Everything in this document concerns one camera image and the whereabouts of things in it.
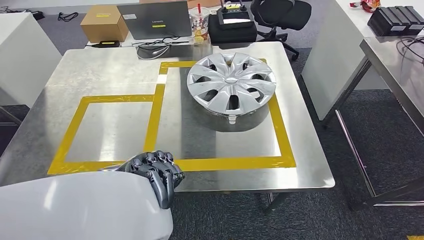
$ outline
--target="cable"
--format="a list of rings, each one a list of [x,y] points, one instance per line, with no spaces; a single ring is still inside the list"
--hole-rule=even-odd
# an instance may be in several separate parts
[[[400,40],[399,40],[399,42],[397,42],[397,44],[396,44],[396,49],[397,49],[397,51],[399,52],[399,54],[401,54],[402,55],[402,61],[403,61],[403,59],[408,59],[408,60],[410,60],[410,61],[417,61],[417,59],[411,59],[411,58],[409,58],[409,57],[406,57],[406,54],[407,54],[407,52],[408,51],[410,51],[411,53],[413,53],[415,56],[417,56],[417,57],[419,57],[420,59],[421,59],[421,64],[423,65],[423,67],[424,67],[424,56],[422,56],[422,55],[420,55],[420,54],[418,54],[418,53],[416,53],[414,50],[412,50],[411,49],[411,47],[412,47],[412,45],[414,45],[414,44],[418,44],[418,43],[420,43],[420,44],[423,44],[424,45],[424,37],[419,37],[419,38],[413,38],[413,37],[410,37],[410,36],[405,36],[405,37],[402,37]],[[399,49],[399,45],[400,44],[402,44],[403,45],[403,47],[401,48],[402,50],[400,50]]]
[[[155,44],[165,44],[165,45],[169,45],[169,44],[179,44],[179,43],[188,43],[188,41],[165,41],[167,39],[171,39],[171,40],[178,40],[180,39],[179,36],[167,36],[164,37],[162,39],[158,39],[155,41],[151,41],[151,42],[144,42],[144,41],[140,41],[140,42],[134,42],[132,43],[132,45],[137,45],[136,47],[140,47],[140,46],[151,46],[151,45],[155,45]]]
[[[19,11],[14,11],[14,10],[10,10],[9,6],[2,6],[0,7],[0,13],[4,13],[4,14],[11,14],[11,13],[18,13]]]
[[[157,59],[157,58],[160,58],[162,55],[164,55],[166,52],[168,52],[168,50],[171,48],[171,45],[165,45],[165,46],[160,46],[160,47],[156,47],[156,48],[154,48],[154,49],[158,49],[158,48],[162,48],[162,47],[164,47],[165,49],[159,54],[159,55],[157,55],[157,56],[154,56],[154,57],[151,57],[151,58],[144,58],[144,57],[141,57],[140,55],[139,55],[139,48],[140,47],[137,47],[137,57],[139,58],[139,59],[141,59],[141,60],[153,60],[153,59]]]
[[[62,20],[62,21],[67,23],[67,22],[71,21],[72,19],[78,17],[78,12],[73,12],[73,13],[68,14],[66,16],[62,16],[63,14],[64,14],[63,12],[59,12],[59,15],[57,16],[58,21]]]
[[[153,59],[160,58],[162,55],[164,55],[166,52],[168,52],[168,50],[172,47],[172,45],[189,43],[189,41],[165,41],[167,39],[178,40],[178,39],[180,39],[180,37],[179,36],[167,36],[167,37],[164,37],[162,39],[158,39],[158,40],[151,41],[151,42],[144,42],[144,41],[134,42],[134,43],[132,43],[132,46],[136,45],[135,47],[137,48],[137,56],[138,56],[139,59],[141,59],[141,60],[153,60]],[[161,44],[161,46],[158,46],[158,47],[155,47],[155,48],[144,48],[145,46],[146,47],[154,46],[156,44]],[[161,49],[161,50],[158,50],[157,52],[153,52],[153,54],[158,53],[160,51],[162,51],[162,52],[157,56],[154,56],[154,57],[151,57],[151,58],[144,58],[144,57],[141,57],[139,55],[140,49],[145,50],[145,51],[155,51],[155,50]]]

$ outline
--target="hubcap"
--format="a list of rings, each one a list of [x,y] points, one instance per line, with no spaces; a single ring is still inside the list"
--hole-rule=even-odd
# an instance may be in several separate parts
[[[226,116],[244,115],[264,106],[276,85],[265,62],[243,53],[209,55],[191,67],[187,76],[193,98],[209,111]]]

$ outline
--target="gray laptop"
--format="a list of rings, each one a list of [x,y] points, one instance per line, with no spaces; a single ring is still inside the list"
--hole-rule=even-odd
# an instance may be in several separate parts
[[[117,6],[135,40],[192,35],[187,1]]]

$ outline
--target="gray carpet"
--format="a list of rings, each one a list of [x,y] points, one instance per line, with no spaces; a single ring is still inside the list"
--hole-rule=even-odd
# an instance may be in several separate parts
[[[302,31],[288,30],[287,43],[299,48],[300,57],[292,62],[293,72],[336,186],[322,192],[293,193],[269,216],[261,212],[266,204],[264,194],[178,194],[172,208],[172,240],[405,240],[407,235],[424,235],[422,207],[349,210],[349,204],[369,194],[337,119],[333,119],[326,130],[320,127],[301,77],[330,1],[307,2],[312,5],[312,18]],[[79,26],[82,16],[71,22],[58,22],[56,17],[47,16],[39,23],[59,51],[63,54],[68,49],[83,48],[87,39]],[[21,106],[10,110],[20,118],[28,111]],[[342,113],[378,193],[422,175],[424,161],[420,157],[424,153],[424,138],[390,91],[354,91]],[[0,126],[0,150],[14,131],[15,128]]]
[[[83,49],[88,39],[80,26],[85,14],[79,14],[69,22],[58,21],[57,15],[46,15],[38,23],[59,50],[65,54],[69,49]]]

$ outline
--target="power adapter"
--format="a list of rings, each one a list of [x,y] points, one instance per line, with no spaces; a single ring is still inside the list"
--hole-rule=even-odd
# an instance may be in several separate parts
[[[97,44],[86,45],[86,46],[102,49],[102,48],[118,48],[119,46],[121,46],[121,44],[119,41],[116,40],[116,41],[101,41]]]

